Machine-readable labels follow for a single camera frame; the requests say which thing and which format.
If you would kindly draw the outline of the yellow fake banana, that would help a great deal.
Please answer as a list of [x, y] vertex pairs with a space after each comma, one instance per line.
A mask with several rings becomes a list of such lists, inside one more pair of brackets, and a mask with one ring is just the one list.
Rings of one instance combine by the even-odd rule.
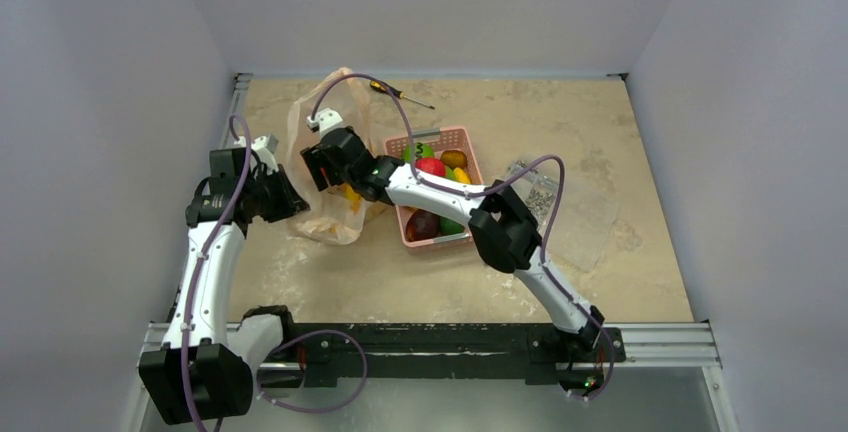
[[343, 193], [344, 198], [349, 203], [349, 208], [351, 212], [356, 214], [361, 207], [362, 196], [357, 193], [349, 184], [344, 184], [340, 187], [340, 189]]

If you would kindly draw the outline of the translucent orange plastic bag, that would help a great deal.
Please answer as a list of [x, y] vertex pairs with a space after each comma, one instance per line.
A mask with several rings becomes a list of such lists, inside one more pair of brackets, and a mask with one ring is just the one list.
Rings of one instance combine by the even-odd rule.
[[300, 236], [329, 245], [355, 242], [365, 222], [383, 205], [375, 205], [357, 195], [342, 181], [337, 165], [329, 161], [320, 146], [322, 132], [312, 131], [308, 120], [319, 119], [321, 112], [335, 112], [341, 129], [350, 126], [373, 156], [382, 152], [375, 134], [375, 113], [367, 81], [362, 78], [341, 80], [353, 71], [341, 67], [304, 93], [286, 114], [285, 160], [282, 165], [296, 192], [309, 210], [287, 221]]

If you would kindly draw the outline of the green striped fake watermelon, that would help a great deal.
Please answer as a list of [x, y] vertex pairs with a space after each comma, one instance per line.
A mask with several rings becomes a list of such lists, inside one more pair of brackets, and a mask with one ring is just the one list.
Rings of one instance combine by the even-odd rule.
[[422, 142], [414, 142], [412, 145], [407, 145], [401, 154], [401, 158], [406, 163], [414, 164], [420, 159], [434, 158], [435, 153], [429, 144]]

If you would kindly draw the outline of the red fake tomato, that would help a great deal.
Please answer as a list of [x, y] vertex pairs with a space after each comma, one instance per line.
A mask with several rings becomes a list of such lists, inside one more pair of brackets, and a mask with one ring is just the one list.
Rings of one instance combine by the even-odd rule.
[[415, 161], [415, 167], [421, 172], [431, 174], [438, 177], [446, 175], [445, 164], [435, 157], [424, 157]]

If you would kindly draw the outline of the dark brown fake fruit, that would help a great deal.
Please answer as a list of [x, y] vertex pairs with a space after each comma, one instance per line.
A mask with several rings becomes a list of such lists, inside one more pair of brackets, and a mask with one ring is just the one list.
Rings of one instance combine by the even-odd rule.
[[416, 210], [405, 224], [404, 237], [407, 242], [418, 242], [438, 237], [441, 219], [426, 210]]

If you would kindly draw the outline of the green fake lime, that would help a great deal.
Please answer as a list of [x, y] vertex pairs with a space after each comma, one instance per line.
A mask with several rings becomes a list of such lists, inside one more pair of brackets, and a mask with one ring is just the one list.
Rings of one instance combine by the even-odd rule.
[[452, 236], [463, 234], [465, 226], [461, 223], [448, 219], [446, 217], [439, 218], [440, 232], [443, 236]]

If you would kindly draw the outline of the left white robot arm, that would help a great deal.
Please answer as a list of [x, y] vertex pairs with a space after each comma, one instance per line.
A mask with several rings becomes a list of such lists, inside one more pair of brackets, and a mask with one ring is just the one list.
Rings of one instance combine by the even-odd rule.
[[211, 151], [209, 175], [186, 208], [187, 260], [169, 324], [160, 345], [142, 352], [138, 363], [139, 377], [168, 425], [246, 414], [262, 361], [284, 361], [297, 351], [298, 334], [285, 306], [255, 307], [234, 328], [227, 322], [249, 225], [309, 208], [274, 151], [267, 137]]

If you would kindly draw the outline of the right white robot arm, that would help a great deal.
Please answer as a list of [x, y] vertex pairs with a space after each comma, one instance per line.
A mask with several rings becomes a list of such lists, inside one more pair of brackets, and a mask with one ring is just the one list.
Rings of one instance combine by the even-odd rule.
[[400, 158], [372, 154], [350, 126], [325, 133], [300, 155], [320, 190], [347, 184], [368, 201], [413, 207], [463, 225], [487, 266], [515, 275], [532, 292], [569, 356], [584, 359], [599, 348], [603, 315], [551, 260], [549, 235], [539, 232], [510, 181], [469, 185], [426, 173]]

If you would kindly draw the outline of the brown fake kiwi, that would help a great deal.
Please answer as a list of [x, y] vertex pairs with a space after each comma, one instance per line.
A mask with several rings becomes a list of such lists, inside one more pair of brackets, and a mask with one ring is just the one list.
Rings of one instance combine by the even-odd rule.
[[461, 150], [446, 150], [443, 151], [439, 160], [444, 165], [445, 169], [455, 171], [456, 169], [466, 170], [468, 166], [468, 157]]

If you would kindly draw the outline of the yellow black screwdriver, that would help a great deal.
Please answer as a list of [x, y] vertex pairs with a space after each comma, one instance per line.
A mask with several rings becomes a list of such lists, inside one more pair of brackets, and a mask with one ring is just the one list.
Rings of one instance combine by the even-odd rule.
[[393, 97], [396, 97], [399, 100], [407, 100], [409, 102], [412, 102], [414, 104], [417, 104], [419, 106], [425, 107], [425, 108], [430, 109], [430, 110], [435, 109], [435, 107], [433, 105], [425, 103], [421, 100], [412, 98], [412, 97], [408, 96], [405, 92], [403, 92], [403, 91], [401, 91], [401, 90], [399, 90], [395, 87], [392, 87], [388, 84], [381, 83], [381, 82], [375, 81], [375, 80], [371, 80], [369, 82], [369, 87], [373, 91], [378, 92], [380, 94], [393, 96]]

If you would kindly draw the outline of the pink plastic basket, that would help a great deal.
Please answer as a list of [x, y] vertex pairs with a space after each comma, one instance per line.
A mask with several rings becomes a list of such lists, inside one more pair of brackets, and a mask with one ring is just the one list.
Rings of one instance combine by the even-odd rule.
[[469, 175], [469, 184], [450, 181], [426, 172], [412, 173], [409, 165], [397, 169], [388, 186], [390, 200], [396, 206], [400, 237], [406, 250], [412, 253], [433, 252], [439, 249], [465, 246], [473, 242], [469, 230], [458, 234], [439, 235], [427, 240], [412, 241], [406, 237], [406, 224], [416, 209], [443, 215], [455, 221], [467, 221], [473, 207], [481, 200], [474, 193], [485, 189], [484, 178], [475, 156], [470, 136], [462, 126], [421, 129], [410, 138], [399, 136], [385, 141], [388, 155], [400, 158], [404, 148], [411, 142], [430, 146], [437, 157], [446, 150], [460, 150], [467, 157], [464, 171]]

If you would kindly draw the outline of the clear plastic screw box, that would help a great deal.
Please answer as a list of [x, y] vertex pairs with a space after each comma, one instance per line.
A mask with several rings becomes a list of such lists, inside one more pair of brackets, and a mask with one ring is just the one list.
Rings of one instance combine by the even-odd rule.
[[512, 177], [518, 178], [512, 187], [537, 218], [539, 231], [554, 223], [549, 252], [575, 269], [593, 272], [617, 219], [618, 202], [580, 177], [567, 176], [561, 186], [559, 166], [552, 160], [535, 168], [515, 160], [503, 176]]

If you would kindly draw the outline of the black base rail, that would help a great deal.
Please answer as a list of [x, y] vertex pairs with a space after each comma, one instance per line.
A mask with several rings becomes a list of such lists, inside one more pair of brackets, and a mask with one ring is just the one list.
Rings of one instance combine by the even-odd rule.
[[293, 346], [258, 372], [267, 388], [334, 387], [341, 379], [520, 380], [586, 392], [627, 359], [607, 328], [584, 346], [545, 323], [300, 323]]

